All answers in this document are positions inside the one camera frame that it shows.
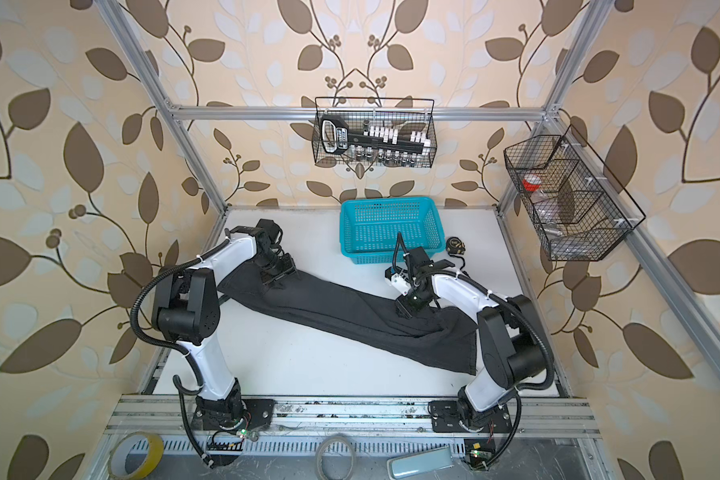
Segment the teal plastic basket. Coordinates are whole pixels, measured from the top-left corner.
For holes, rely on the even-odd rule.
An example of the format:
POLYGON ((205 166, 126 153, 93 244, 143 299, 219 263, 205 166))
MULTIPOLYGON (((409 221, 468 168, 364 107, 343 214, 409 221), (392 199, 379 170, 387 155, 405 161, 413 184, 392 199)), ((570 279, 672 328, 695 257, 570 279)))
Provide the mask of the teal plastic basket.
POLYGON ((390 264, 401 236, 409 249, 422 247, 433 256, 445 249, 446 237, 434 201, 399 197, 346 201, 341 206, 341 252, 356 265, 390 264))

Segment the dark grey trousers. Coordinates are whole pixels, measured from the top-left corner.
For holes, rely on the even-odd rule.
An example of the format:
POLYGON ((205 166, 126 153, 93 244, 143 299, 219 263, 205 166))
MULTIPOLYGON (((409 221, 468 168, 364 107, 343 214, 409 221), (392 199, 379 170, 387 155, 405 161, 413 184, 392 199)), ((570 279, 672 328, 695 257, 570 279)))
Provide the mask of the dark grey trousers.
POLYGON ((477 373, 477 324, 454 306, 426 307, 408 318, 392 299, 296 271, 268 285, 251 261, 218 290, 258 313, 357 341, 422 365, 477 373))

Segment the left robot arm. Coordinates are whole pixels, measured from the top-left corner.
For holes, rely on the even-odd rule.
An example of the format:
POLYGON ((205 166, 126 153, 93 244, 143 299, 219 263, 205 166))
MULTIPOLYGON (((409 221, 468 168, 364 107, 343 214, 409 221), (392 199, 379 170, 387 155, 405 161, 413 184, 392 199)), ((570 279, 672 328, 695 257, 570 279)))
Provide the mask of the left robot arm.
POLYGON ((210 251, 181 265, 164 268, 137 294, 130 328, 141 341, 178 352, 194 382, 175 375, 177 392, 193 397, 202 415, 226 422, 245 415, 239 380, 225 365, 216 336, 221 320, 218 287, 237 267, 248 262, 263 272, 268 285, 295 271, 292 257, 281 247, 282 229, 261 219, 253 227, 238 226, 210 251))

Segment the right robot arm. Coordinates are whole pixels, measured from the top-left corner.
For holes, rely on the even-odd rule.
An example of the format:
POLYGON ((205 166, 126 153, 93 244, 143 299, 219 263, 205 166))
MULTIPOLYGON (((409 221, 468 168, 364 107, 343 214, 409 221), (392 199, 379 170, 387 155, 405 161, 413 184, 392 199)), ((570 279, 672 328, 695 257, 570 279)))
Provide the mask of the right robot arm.
POLYGON ((400 293, 399 314, 411 318, 443 299, 475 322, 482 368, 457 394, 461 429, 480 432, 520 392, 553 385, 554 356, 527 297, 495 293, 452 262, 434 261, 422 247, 407 248, 401 237, 385 277, 400 293))

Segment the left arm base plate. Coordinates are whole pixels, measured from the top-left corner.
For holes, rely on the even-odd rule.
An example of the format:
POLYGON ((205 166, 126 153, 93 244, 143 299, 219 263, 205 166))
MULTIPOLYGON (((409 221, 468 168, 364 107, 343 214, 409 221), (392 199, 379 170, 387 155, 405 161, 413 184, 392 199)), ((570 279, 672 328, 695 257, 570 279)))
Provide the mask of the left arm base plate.
POLYGON ((269 398, 208 400, 197 397, 195 423, 208 431, 256 429, 271 424, 274 407, 275 400, 269 398))

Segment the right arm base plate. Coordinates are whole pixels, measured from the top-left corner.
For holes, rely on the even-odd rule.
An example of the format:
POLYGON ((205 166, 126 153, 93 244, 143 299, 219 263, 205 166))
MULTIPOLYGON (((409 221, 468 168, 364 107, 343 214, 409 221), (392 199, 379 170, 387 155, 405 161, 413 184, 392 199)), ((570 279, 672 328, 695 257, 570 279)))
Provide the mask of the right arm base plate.
POLYGON ((428 404, 428 413, 435 433, 508 433, 512 426, 505 408, 492 407, 480 412, 463 399, 433 400, 428 404))

